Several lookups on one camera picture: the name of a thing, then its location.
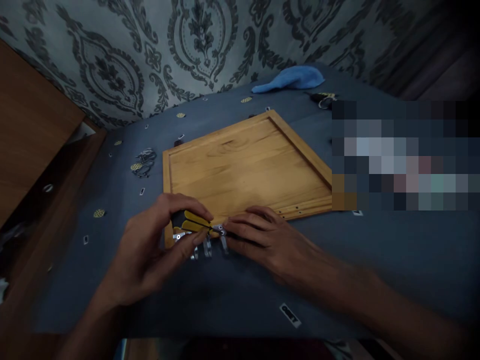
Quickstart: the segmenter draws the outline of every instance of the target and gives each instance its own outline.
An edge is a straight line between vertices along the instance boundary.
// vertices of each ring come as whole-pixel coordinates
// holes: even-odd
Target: blue rag
[[[272,81],[264,85],[254,86],[254,94],[266,93],[272,89],[310,89],[325,81],[322,73],[312,66],[292,66],[283,69]]]

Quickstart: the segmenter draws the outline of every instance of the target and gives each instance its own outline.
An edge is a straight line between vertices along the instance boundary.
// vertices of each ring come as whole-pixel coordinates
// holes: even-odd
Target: table
[[[316,63],[326,81],[316,92],[344,100],[399,100]],[[332,113],[320,110],[303,90],[251,94],[254,85],[170,108],[150,119],[112,131],[82,187],[77,226],[68,250],[54,264],[38,301],[35,330],[64,333],[82,315],[113,258],[127,220],[162,193],[162,151],[182,134],[185,142],[237,123],[270,107],[332,167]],[[252,100],[241,103],[251,96]],[[178,118],[178,113],[186,116]],[[121,145],[114,143],[122,140]],[[152,147],[158,154],[149,178],[130,172],[135,156]],[[144,194],[139,196],[141,188]],[[103,218],[93,218],[105,209]],[[362,264],[394,289],[441,314],[461,321],[476,315],[480,280],[479,215],[469,211],[351,211],[293,220],[292,225],[327,252]],[[83,237],[89,236],[88,245]],[[295,328],[280,311],[287,304],[302,325]],[[367,329],[342,315],[316,308],[276,284],[265,269],[213,247],[213,258],[188,261],[161,292],[129,309],[125,337],[368,337]]]

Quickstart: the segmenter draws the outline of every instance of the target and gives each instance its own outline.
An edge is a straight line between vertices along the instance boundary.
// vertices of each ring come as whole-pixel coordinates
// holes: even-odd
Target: wall
[[[304,62],[385,88],[442,23],[441,4],[4,0],[0,38],[97,125],[114,129]]]

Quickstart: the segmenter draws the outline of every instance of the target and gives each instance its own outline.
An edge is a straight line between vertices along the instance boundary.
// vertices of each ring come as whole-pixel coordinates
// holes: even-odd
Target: small white tag
[[[290,320],[291,324],[295,327],[295,329],[298,329],[299,326],[302,325],[302,322],[299,320],[298,317],[295,316],[292,310],[289,309],[287,304],[283,303],[282,305],[280,305],[280,310],[283,315],[285,315],[286,318]]]

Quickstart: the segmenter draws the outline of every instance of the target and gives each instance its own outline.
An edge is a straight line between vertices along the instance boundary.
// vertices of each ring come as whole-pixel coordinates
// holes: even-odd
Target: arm
[[[459,324],[409,301],[374,272],[325,253],[270,208],[247,212],[223,226],[250,242],[228,237],[228,246],[267,268],[278,283],[361,322],[406,359],[459,358],[467,338]]]
[[[206,231],[181,238],[171,250],[158,247],[162,229],[174,212],[187,209],[212,220],[197,200],[164,193],[149,209],[132,217],[111,265],[85,313],[57,354],[57,359],[112,359],[120,340],[125,306],[159,291],[172,273],[201,244]]]

